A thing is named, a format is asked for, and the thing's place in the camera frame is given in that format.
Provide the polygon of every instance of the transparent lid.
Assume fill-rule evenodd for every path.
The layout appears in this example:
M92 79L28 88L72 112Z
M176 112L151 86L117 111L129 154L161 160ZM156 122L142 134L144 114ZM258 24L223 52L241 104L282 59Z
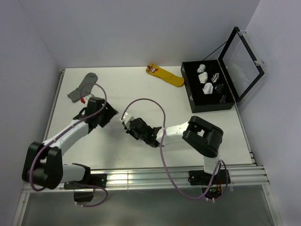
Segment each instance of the transparent lid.
M239 102L264 75L240 29L235 27L219 56L233 96Z

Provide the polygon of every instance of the gray floor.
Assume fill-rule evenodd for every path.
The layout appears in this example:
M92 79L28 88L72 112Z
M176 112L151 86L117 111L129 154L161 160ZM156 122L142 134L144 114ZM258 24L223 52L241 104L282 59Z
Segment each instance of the gray floor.
M200 192L196 188L186 191L191 195L198 195ZM271 226L273 224L262 187L244 186L234 187L233 192L228 190L215 204L204 200L187 200L174 189L109 192L107 202L93 208L75 206L72 193L31 194L22 225Z

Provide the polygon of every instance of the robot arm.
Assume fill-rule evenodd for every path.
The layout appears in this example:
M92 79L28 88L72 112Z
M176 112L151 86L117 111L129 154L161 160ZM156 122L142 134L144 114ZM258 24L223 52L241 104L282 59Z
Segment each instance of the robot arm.
M104 99L91 97L88 101L87 107L83 108L80 113L73 118L68 127L73 126L81 119L97 112L103 104ZM63 165L62 156L79 139L89 134L98 125L103 128L117 113L118 112L109 103L107 103L106 107L100 113L80 122L59 139L55 140L61 132L42 143L33 142L27 151L22 179L29 182L30 168L35 156L45 144L54 140L55 142L42 153L40 160L35 165L33 171L34 184L49 189L54 189L60 183L68 181L78 181L79 183L89 184L92 177L90 174L90 168L76 163L69 166Z
M135 119L129 113L125 113L121 123L126 133L135 139L141 139L151 147L159 146L164 131L162 127L152 128L141 118ZM222 136L222 129L197 116L192 116L188 122L166 128L163 145L186 141L204 156L204 172L213 174L220 159L218 149Z

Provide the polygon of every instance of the white table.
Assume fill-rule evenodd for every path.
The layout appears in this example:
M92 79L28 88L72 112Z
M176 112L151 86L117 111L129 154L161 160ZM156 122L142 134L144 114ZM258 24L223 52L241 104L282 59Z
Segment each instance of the white table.
M161 79L148 75L146 67L119 68L68 68L65 70L48 138L61 131L84 105L72 103L67 94L82 82L85 75L93 72L97 83L107 92L108 102L119 114L103 129L97 127L70 148L63 157L66 164L81 163L93 169L134 169L162 167L158 148L152 148L143 141L136 141L125 133L119 118L125 107L137 98L151 98L158 101L166 112L166 126L188 121L197 115L224 131L220 146L221 158L228 165L252 164L244 133L235 107L227 111L192 114L185 87L174 87ZM163 67L181 76L180 67ZM94 87L92 94L103 97L102 91ZM128 110L134 117L141 117L152 127L162 126L162 112L152 102L140 101ZM164 147L166 163L170 167L203 166L203 157L187 143Z

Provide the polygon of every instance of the black box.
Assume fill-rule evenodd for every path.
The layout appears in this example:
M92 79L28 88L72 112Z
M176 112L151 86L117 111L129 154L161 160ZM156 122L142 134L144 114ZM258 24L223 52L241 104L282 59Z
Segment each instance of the black box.
M181 73L192 113L231 109L264 75L260 66L263 62L256 59L244 33L235 27L217 60L182 63ZM207 83L213 85L212 94L203 92L205 84L200 82L197 71L200 65L206 67ZM219 79L213 83L211 79L216 73Z

